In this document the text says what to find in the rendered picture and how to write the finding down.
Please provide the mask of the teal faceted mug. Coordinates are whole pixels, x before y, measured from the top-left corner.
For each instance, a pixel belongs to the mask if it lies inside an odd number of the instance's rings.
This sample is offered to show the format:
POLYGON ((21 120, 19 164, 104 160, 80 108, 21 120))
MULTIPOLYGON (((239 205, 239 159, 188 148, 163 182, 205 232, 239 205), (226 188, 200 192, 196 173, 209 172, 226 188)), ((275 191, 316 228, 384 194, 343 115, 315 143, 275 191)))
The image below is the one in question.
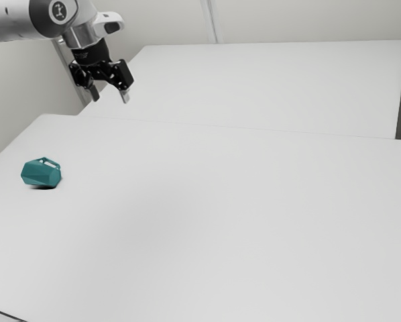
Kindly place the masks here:
POLYGON ((62 173, 59 163, 42 157, 26 162, 20 176, 25 184, 54 189, 60 183, 62 173))

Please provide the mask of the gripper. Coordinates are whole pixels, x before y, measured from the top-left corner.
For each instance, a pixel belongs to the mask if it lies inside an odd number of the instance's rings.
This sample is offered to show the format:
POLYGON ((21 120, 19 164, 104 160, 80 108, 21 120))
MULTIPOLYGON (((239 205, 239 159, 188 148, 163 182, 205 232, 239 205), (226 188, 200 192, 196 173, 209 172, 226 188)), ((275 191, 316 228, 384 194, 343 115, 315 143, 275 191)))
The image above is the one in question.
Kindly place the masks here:
POLYGON ((94 79, 105 81, 114 86, 121 95, 124 103, 129 102, 129 90, 134 83, 134 77, 124 59, 116 62, 110 62, 110 53, 105 38, 99 40, 96 44, 84 49, 72 49, 72 55, 75 61, 68 67, 76 86, 86 89, 93 101, 100 98, 99 92, 94 84, 94 79), (85 74, 81 66, 94 65, 94 79, 91 74, 85 74))

